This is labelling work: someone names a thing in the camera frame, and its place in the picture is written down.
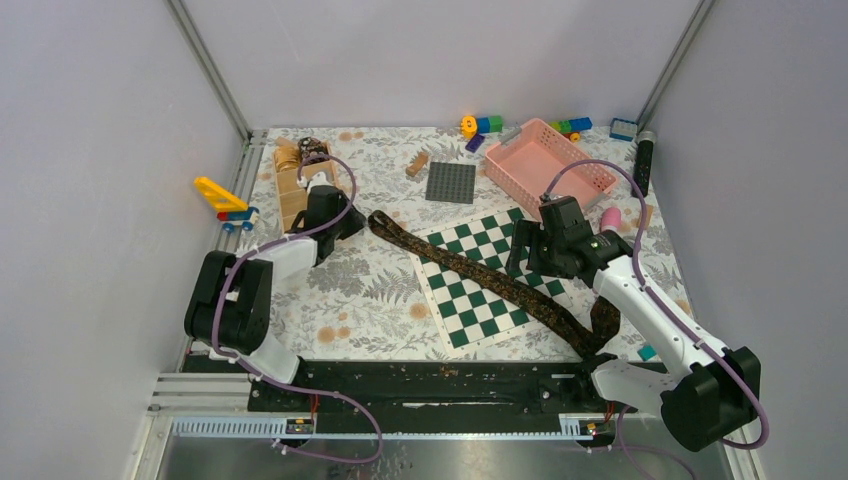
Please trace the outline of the wooden compartment box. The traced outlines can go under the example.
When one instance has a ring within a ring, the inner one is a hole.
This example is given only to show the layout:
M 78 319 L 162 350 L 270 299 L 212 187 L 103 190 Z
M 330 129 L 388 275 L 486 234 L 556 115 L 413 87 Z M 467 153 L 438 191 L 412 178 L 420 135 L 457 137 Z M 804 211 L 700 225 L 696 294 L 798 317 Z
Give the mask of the wooden compartment box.
M 276 148 L 282 145 L 290 145 L 297 146 L 297 141 L 289 140 L 285 137 L 278 137 L 275 140 Z M 330 146 L 326 141 L 323 141 L 327 144 L 329 154 Z M 326 171 L 329 176 L 333 178 L 335 186 L 339 186 L 339 180 L 337 179 L 337 168 L 336 163 L 332 160 L 321 160 L 315 161 L 314 163 L 309 163 L 302 166 L 301 175 L 309 178 L 314 175 L 318 171 Z M 281 218 L 281 227 L 282 231 L 286 232 L 289 230 L 293 222 L 295 220 L 296 215 L 305 210 L 307 207 L 307 197 L 308 194 L 304 189 L 297 185 L 298 173 L 296 170 L 290 170 L 285 172 L 276 172 L 275 171 L 275 181 L 277 187 L 277 200 L 279 202 L 279 212 Z

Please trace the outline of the black key-patterned necktie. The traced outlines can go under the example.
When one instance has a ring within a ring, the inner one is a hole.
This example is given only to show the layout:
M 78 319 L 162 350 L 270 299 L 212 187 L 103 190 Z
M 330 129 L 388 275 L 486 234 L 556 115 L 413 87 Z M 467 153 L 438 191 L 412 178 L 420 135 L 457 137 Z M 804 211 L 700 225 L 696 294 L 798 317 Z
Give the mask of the black key-patterned necktie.
M 479 284 L 508 301 L 565 340 L 582 358 L 596 355 L 619 334 L 621 313 L 607 299 L 596 299 L 592 327 L 583 326 L 564 306 L 542 292 L 458 253 L 439 248 L 409 233 L 381 210 L 367 218 L 372 233 L 401 249 L 430 260 Z

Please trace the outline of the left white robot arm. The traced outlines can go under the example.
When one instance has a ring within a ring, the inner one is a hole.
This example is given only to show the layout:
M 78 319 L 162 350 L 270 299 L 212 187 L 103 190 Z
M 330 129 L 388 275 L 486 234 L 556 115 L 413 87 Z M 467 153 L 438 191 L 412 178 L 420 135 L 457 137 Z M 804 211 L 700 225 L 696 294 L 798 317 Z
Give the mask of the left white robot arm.
M 205 256 L 185 314 L 185 333 L 272 383 L 272 398 L 285 410 L 301 409 L 311 387 L 297 375 L 300 357 L 270 332 L 273 286 L 323 263 L 338 241 L 365 223 L 339 188 L 310 188 L 306 209 L 283 238 L 250 251 L 245 260 L 220 250 Z

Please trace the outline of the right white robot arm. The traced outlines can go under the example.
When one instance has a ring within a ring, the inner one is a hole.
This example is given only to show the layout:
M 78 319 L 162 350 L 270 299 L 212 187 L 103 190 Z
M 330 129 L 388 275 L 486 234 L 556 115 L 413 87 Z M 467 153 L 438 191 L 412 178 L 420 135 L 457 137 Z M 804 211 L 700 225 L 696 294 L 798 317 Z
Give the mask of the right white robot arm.
M 596 361 L 573 386 L 583 410 L 610 401 L 634 407 L 661 418 L 693 452 L 764 418 L 756 355 L 729 349 L 674 305 L 642 272 L 637 246 L 614 231 L 594 232 L 576 199 L 548 201 L 539 220 L 515 221 L 506 269 L 522 268 L 581 280 L 636 327 L 665 366 L 659 373 L 616 358 Z

